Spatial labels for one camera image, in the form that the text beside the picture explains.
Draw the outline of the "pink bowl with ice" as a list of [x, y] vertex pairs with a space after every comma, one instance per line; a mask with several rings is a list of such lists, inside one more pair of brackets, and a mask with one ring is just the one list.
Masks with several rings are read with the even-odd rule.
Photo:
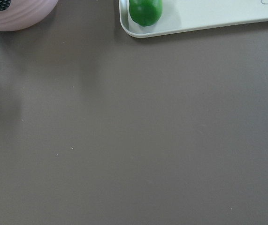
[[42, 21], [58, 0], [11, 0], [7, 10], [0, 11], [0, 31], [16, 31]]

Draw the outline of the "beige rabbit tray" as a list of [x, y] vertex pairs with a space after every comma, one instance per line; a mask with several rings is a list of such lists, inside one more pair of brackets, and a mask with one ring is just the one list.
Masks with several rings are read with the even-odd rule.
[[130, 17], [129, 1], [119, 1], [120, 23], [135, 38], [268, 21], [268, 0], [165, 0], [154, 25], [141, 27]]

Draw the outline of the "green lime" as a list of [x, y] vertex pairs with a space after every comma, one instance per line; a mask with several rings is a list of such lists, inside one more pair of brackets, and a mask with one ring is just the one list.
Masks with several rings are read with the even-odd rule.
[[163, 12], [162, 0], [130, 0], [131, 19], [142, 27], [157, 23]]

